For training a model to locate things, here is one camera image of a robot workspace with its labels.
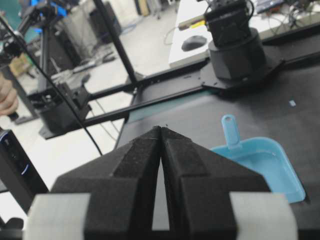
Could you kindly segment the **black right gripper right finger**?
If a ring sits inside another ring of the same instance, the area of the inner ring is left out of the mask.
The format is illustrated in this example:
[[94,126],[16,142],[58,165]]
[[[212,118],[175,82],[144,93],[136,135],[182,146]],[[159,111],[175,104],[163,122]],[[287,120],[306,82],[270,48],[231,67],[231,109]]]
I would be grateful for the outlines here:
[[161,160],[170,226],[189,240],[296,240],[296,218],[265,178],[166,127]]

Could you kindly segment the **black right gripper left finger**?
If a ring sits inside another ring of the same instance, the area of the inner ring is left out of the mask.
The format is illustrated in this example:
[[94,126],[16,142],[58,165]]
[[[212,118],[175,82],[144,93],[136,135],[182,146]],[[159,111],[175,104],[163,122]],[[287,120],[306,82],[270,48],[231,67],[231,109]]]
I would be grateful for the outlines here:
[[59,176],[31,206],[28,240],[129,240],[152,229],[161,129]]

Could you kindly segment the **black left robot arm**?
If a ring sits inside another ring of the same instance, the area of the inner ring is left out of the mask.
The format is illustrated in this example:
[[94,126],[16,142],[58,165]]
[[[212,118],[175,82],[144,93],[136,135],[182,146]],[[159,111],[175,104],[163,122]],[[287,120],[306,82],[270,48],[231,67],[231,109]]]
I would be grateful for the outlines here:
[[204,20],[212,40],[209,61],[200,70],[204,88],[235,92],[261,86],[284,65],[278,50],[264,46],[258,30],[249,26],[254,12],[250,0],[208,1]]

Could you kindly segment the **human hand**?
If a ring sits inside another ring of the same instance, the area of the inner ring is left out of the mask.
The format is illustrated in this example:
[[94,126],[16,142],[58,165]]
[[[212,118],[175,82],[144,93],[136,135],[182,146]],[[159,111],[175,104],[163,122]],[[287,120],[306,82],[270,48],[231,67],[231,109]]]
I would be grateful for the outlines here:
[[0,115],[8,116],[13,114],[19,106],[17,90],[13,87],[12,81],[0,74]]

